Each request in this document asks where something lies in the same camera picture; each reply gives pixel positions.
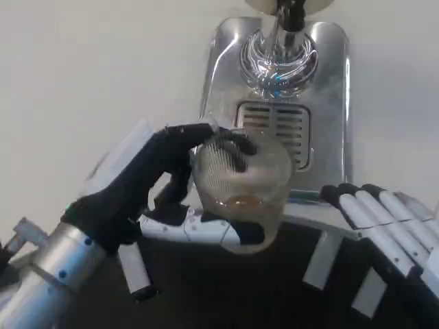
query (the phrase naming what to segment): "black glove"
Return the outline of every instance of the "black glove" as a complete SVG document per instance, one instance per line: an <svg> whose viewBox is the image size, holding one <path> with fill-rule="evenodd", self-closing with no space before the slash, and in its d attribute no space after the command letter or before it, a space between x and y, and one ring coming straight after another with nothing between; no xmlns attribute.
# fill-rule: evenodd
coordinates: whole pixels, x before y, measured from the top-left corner
<svg viewBox="0 0 439 329"><path fill-rule="evenodd" d="M244 136L227 134L244 152L255 153ZM61 222L79 228L108 254L115 254L121 244L133 243L141 236L137 219L147 208L149 190L164 172L171 174L171 181L156 198L156 207L179 203L186 197L191 175L189 151L213 135L212 127L204 123L166 127L155 133L120 175L100 192L72 203ZM245 171L245 164L232 151L228 153L236 170Z"/></svg>

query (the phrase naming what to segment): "glass cup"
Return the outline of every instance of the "glass cup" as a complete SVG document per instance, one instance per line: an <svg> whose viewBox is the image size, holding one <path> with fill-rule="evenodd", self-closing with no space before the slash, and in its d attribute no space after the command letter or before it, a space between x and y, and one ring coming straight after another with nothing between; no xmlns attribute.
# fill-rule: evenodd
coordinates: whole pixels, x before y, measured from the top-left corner
<svg viewBox="0 0 439 329"><path fill-rule="evenodd" d="M248 153L233 136L253 145ZM294 159L267 133L239 129L214 136L195 156L193 178L203 208L229 221L258 223L259 245L226 247L237 254L259 252L276 238L294 176Z"/></svg>

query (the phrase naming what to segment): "white countertop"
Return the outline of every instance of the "white countertop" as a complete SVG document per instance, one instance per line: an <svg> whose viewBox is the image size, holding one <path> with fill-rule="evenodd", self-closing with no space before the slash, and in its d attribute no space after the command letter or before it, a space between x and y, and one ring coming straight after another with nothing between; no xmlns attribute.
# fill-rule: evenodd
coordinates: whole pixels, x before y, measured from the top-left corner
<svg viewBox="0 0 439 329"><path fill-rule="evenodd" d="M335 0L311 19L340 24L352 43L355 183L434 207L439 42L429 31L439 5L413 2ZM23 215L51 231L139 118L156 129L196 120L214 30L245 15L254 12L244 0L4 1L1 241Z"/></svg>

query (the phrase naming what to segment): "metal grate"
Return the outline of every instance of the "metal grate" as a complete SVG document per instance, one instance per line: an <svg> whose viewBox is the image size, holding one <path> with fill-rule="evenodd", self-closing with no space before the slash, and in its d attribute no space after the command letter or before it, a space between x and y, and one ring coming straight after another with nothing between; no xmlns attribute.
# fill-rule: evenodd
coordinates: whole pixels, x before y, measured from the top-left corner
<svg viewBox="0 0 439 329"><path fill-rule="evenodd" d="M298 105L245 102L238 108L237 127L273 134L296 159L298 170L309 165L309 111Z"/></svg>

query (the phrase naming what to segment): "robotic hand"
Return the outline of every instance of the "robotic hand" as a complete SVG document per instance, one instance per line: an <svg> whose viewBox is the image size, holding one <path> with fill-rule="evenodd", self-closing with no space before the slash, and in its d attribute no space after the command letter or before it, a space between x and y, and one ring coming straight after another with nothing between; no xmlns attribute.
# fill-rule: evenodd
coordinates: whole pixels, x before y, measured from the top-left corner
<svg viewBox="0 0 439 329"><path fill-rule="evenodd" d="M20 289L0 312L0 328L47 328L64 312L72 294L94 272L106 256L115 255L122 244L131 244L142 231L137 219L146 210L154 223L161 216L189 212L180 205L187 195L191 175L190 151L215 133L207 123L166 127L155 134L140 122L98 165L80 193L61 218L61 223L36 253L31 271ZM242 136L230 133L235 147L245 154L254 146ZM245 171L233 151L225 150L237 171ZM156 208L147 209L149 190L168 172L169 184L155 199ZM204 218L209 214L199 214ZM223 219L216 243L226 232L234 243L251 241L248 236L261 236L258 225L230 224ZM248 234L249 229L256 234Z"/></svg>

